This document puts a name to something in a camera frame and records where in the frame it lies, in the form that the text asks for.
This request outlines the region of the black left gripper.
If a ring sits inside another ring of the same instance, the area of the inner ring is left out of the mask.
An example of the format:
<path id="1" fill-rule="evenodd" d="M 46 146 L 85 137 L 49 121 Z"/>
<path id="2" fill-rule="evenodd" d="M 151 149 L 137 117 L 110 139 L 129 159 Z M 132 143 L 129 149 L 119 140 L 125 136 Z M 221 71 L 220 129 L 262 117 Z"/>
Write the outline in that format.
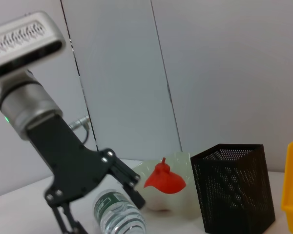
<path id="1" fill-rule="evenodd" d="M 88 234 L 71 212 L 70 203 L 94 190 L 109 173 L 140 210 L 145 200 L 135 186 L 140 176 L 115 156 L 111 149 L 86 148 L 60 116 L 27 130 L 28 138 L 52 171 L 54 179 L 45 192 L 62 234 Z"/>

